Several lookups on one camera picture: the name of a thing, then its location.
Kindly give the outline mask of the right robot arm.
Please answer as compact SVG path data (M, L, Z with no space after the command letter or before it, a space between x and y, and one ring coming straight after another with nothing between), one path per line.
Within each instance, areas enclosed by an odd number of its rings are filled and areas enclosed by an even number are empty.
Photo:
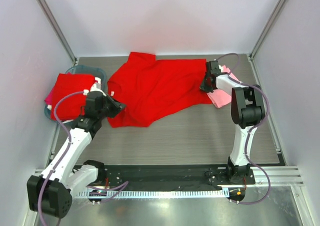
M223 72L217 60L206 62L205 68L200 89L206 93L220 89L231 96L230 114L236 133L223 176L235 184L250 175L253 137L266 116L263 95L258 85L245 84Z

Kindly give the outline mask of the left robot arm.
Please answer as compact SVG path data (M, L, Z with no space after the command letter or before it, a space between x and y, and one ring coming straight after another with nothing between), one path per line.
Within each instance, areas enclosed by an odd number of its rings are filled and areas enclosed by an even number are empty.
M27 185L29 208L40 216L48 214L62 219L68 213L73 197L85 187L102 185L107 173L102 162L88 160L77 172L73 168L102 126L105 118L116 117L125 104L102 90L83 90L85 105L80 115L67 129L67 139L51 163L40 173L32 175Z

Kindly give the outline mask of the folded pink t-shirt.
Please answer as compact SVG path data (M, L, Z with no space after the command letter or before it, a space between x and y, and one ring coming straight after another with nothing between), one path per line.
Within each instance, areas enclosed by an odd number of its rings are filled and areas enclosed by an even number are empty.
M226 65L224 66L225 72L230 73L231 70ZM231 77L238 81L238 78L233 73L231 73ZM220 89L214 90L212 93L206 94L216 108L226 106L232 101L232 97L228 93Z

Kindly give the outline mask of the teal plastic basket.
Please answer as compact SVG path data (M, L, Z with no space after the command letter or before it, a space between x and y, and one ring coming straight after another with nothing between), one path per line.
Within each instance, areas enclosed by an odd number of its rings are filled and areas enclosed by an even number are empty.
M101 79L101 89L103 91L106 90L107 87L107 75L106 72L97 67L86 66L86 65L77 65L69 68L66 74L91 74L94 77L99 77ZM51 119L51 110L52 110L52 100L53 100L53 92L54 87L52 87L50 93L45 98L45 107L44 107L44 114L45 116L52 121Z

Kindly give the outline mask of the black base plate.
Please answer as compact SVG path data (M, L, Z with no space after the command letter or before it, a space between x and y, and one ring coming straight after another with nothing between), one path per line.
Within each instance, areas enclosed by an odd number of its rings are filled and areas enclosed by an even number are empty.
M256 183L252 169L248 173L229 176L225 164L106 165L104 169L111 186L125 181L130 187Z

